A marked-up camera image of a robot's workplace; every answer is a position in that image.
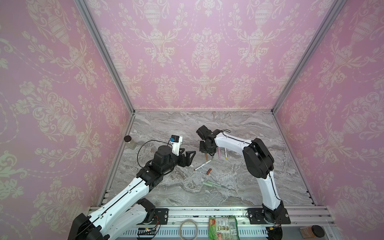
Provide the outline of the pink pen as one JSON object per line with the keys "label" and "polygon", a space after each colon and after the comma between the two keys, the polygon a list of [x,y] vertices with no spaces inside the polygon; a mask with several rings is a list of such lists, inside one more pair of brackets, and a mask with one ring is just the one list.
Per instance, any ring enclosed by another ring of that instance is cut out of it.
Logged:
{"label": "pink pen", "polygon": [[219,160],[221,160],[221,149],[220,149],[220,147],[217,148],[217,152],[218,152],[218,158],[219,158]]}

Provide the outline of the white pen red label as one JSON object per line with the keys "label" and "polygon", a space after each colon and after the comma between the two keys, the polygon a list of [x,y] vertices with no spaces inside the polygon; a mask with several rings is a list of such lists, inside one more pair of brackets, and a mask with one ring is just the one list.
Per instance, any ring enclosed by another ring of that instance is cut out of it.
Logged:
{"label": "white pen red label", "polygon": [[207,164],[209,164],[212,160],[209,160],[209,161],[206,161],[205,163],[201,164],[200,166],[198,166],[197,168],[194,169],[194,171],[197,171],[199,170],[200,168],[206,166]]}

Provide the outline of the pale green pen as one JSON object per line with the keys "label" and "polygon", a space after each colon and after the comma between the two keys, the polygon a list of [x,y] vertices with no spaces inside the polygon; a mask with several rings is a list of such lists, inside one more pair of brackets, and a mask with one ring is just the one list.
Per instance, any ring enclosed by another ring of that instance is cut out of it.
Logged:
{"label": "pale green pen", "polygon": [[224,188],[224,189],[228,189],[227,187],[223,186],[223,185],[220,185],[220,184],[217,184],[217,183],[213,183],[211,181],[207,181],[208,184],[212,185],[212,186],[215,186],[216,188]]}

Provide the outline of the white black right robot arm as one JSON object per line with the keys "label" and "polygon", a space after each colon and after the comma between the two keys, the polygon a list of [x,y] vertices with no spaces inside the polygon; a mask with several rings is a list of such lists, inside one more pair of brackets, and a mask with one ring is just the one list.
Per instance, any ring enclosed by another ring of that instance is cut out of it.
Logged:
{"label": "white black right robot arm", "polygon": [[213,156],[217,148],[242,154],[248,172],[257,179],[262,197],[265,220],[271,224],[282,224],[286,217],[283,200],[280,198],[274,179],[274,158],[264,142],[241,139],[227,133],[226,130],[209,130],[201,126],[197,130],[200,152]]}

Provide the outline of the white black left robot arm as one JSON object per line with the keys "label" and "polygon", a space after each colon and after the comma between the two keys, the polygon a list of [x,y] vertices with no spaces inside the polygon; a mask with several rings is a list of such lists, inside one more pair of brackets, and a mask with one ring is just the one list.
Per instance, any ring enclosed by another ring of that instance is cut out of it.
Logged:
{"label": "white black left robot arm", "polygon": [[86,216],[79,214],[72,223],[70,240],[116,240],[129,228],[151,223],[155,205],[145,198],[175,167],[189,167],[195,151],[160,146],[154,158],[140,169],[137,176],[107,204]]}

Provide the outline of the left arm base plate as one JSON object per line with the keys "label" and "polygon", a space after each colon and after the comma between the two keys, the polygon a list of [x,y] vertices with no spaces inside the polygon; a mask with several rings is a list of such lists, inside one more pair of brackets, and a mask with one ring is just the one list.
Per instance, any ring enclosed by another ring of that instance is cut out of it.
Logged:
{"label": "left arm base plate", "polygon": [[156,208],[152,214],[151,219],[145,219],[144,222],[138,224],[138,226],[143,225],[166,225],[168,223],[169,208]]}

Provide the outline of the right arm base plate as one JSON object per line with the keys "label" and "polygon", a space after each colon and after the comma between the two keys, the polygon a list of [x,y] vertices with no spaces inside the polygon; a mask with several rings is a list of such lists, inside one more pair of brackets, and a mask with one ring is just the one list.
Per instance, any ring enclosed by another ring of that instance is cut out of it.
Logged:
{"label": "right arm base plate", "polygon": [[248,208],[246,217],[251,225],[289,225],[291,219],[288,211],[284,207],[276,210],[268,208]]}

